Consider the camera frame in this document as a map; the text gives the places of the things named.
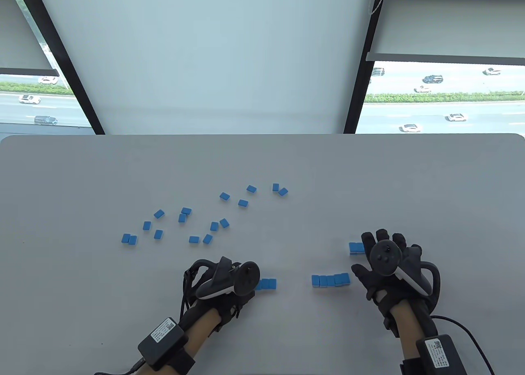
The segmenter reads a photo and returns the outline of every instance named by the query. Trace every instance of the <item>cable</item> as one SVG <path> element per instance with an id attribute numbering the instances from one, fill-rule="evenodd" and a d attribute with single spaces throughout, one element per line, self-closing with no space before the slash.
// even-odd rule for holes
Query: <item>cable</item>
<path id="1" fill-rule="evenodd" d="M 487 356 L 485 356 L 485 353 L 483 353 L 483 349 L 482 347 L 480 347 L 480 345 L 478 344 L 478 341 L 476 341 L 476 338 L 474 338 L 474 336 L 472 335 L 472 333 L 468 330 L 468 328 L 466 328 L 465 326 L 463 326 L 460 322 L 458 321 L 455 321 L 454 319 L 450 319 L 446 316 L 440 316 L 440 315 L 431 315 L 431 318 L 432 319 L 441 319 L 441 320 L 447 320 L 451 323 L 454 323 L 456 326 L 459 326 L 461 327 L 467 334 L 468 336 L 470 337 L 470 339 L 472 340 L 472 342 L 474 343 L 474 345 L 476 346 L 476 348 L 478 349 L 478 352 L 480 355 L 482 355 L 482 358 L 483 358 L 483 361 L 485 362 L 485 364 L 487 364 L 487 368 L 489 369 L 489 372 L 491 373 L 491 375 L 495 375 L 494 374 L 494 370 L 492 369 L 492 366 L 491 364 L 489 363 L 489 360 L 487 359 Z"/>
<path id="2" fill-rule="evenodd" d="M 131 369 L 127 373 L 123 373 L 121 375 L 131 375 L 133 373 L 136 373 L 139 370 L 139 368 L 142 367 L 145 363 L 146 363 L 146 360 L 144 360 L 144 358 L 141 358 L 139 361 L 137 361 L 135 363 L 135 365 L 133 367 L 131 367 Z M 115 374 L 112 374 L 112 373 L 94 373 L 94 375 L 115 375 Z"/>

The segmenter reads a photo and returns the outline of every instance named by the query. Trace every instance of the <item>black strap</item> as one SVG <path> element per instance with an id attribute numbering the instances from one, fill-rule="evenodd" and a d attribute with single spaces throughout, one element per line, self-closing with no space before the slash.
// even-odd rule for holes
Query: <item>black strap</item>
<path id="1" fill-rule="evenodd" d="M 176 370 L 178 375 L 187 375 L 193 364 L 195 364 L 195 360 L 184 348 L 176 352 L 175 356 L 167 362 L 167 365 Z"/>

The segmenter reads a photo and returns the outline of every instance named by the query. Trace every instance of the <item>green hedge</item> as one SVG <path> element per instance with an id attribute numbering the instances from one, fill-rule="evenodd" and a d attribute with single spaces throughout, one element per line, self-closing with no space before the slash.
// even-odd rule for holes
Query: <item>green hedge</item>
<path id="1" fill-rule="evenodd" d="M 61 85 L 17 84 L 16 82 L 0 82 L 0 92 L 15 92 L 18 94 L 63 94 L 73 96 L 71 89 Z"/>
<path id="2" fill-rule="evenodd" d="M 525 94 L 514 92 L 457 94 L 367 94 L 365 103 L 446 103 L 460 101 L 525 101 Z"/>

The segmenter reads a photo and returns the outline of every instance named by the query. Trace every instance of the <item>black car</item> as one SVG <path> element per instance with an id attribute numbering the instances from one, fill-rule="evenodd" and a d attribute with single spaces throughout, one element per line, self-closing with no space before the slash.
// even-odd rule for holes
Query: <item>black car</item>
<path id="1" fill-rule="evenodd" d="M 385 69 L 382 67 L 374 67 L 372 70 L 372 77 L 379 77 L 380 75 L 385 75 Z"/>
<path id="2" fill-rule="evenodd" d="M 34 117 L 34 124 L 48 124 L 50 126 L 55 126 L 58 123 L 58 119 L 55 117 L 37 115 Z"/>
<path id="3" fill-rule="evenodd" d="M 427 75 L 423 82 L 425 84 L 441 84 L 443 82 L 443 76 L 442 75 Z"/>

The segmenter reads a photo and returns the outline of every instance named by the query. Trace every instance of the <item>car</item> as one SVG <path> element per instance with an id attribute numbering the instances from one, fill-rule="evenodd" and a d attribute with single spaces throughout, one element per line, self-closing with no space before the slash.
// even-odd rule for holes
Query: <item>car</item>
<path id="1" fill-rule="evenodd" d="M 34 118 L 34 124 L 47 124 L 50 126 L 55 126 L 58 124 L 58 119 L 55 117 L 45 116 L 45 115 L 37 115 Z"/>
<path id="2" fill-rule="evenodd" d="M 414 92 L 418 94 L 429 94 L 432 90 L 429 87 L 422 85 L 419 88 L 414 88 Z"/>
<path id="3" fill-rule="evenodd" d="M 48 75 L 46 77 L 40 77 L 38 79 L 38 84 L 42 85 L 56 85 L 58 83 L 58 77 L 49 77 Z"/>
<path id="4" fill-rule="evenodd" d="M 385 69 L 382 67 L 374 67 L 372 70 L 372 77 L 379 77 L 380 75 L 385 75 Z"/>
<path id="5" fill-rule="evenodd" d="M 445 119 L 450 122 L 466 122 L 467 116 L 465 114 L 448 114 Z"/>
<path id="6" fill-rule="evenodd" d="M 403 126 L 399 126 L 399 130 L 403 133 L 420 133 L 422 130 L 422 127 L 415 123 L 407 123 Z"/>
<path id="7" fill-rule="evenodd" d="M 40 96 L 33 96 L 32 94 L 22 94 L 18 101 L 22 104 L 38 104 L 41 102 Z"/>
<path id="8" fill-rule="evenodd" d="M 442 75 L 427 75 L 423 82 L 425 84 L 441 84 L 443 82 L 443 76 Z"/>
<path id="9" fill-rule="evenodd" d="M 489 67 L 487 70 L 483 70 L 482 72 L 484 75 L 500 75 L 501 70 L 496 70 L 493 67 Z"/>

